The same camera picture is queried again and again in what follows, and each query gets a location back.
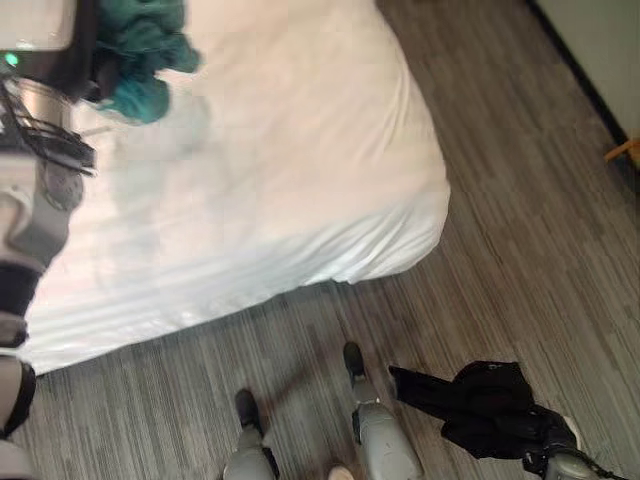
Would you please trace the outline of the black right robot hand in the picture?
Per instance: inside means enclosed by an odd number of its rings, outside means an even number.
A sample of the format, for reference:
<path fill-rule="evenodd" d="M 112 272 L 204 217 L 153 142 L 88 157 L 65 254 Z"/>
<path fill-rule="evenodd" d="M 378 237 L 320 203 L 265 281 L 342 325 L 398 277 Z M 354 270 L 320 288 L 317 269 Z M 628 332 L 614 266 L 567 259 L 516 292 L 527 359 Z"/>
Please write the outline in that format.
<path fill-rule="evenodd" d="M 584 479 L 584 465 L 573 455 L 577 437 L 565 419 L 550 410 L 537 410 L 534 440 L 524 448 L 526 472 L 542 479 Z"/>

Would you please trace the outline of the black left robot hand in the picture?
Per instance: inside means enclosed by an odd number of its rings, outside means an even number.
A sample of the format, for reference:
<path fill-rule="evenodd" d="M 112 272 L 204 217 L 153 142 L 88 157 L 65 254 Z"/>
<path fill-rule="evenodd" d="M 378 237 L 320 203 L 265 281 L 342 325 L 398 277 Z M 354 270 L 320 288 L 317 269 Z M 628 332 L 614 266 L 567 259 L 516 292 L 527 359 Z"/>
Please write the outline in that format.
<path fill-rule="evenodd" d="M 39 83 L 75 103 L 100 102 L 118 81 L 116 54 L 98 45 L 100 3 L 1 3 L 1 77 Z"/>

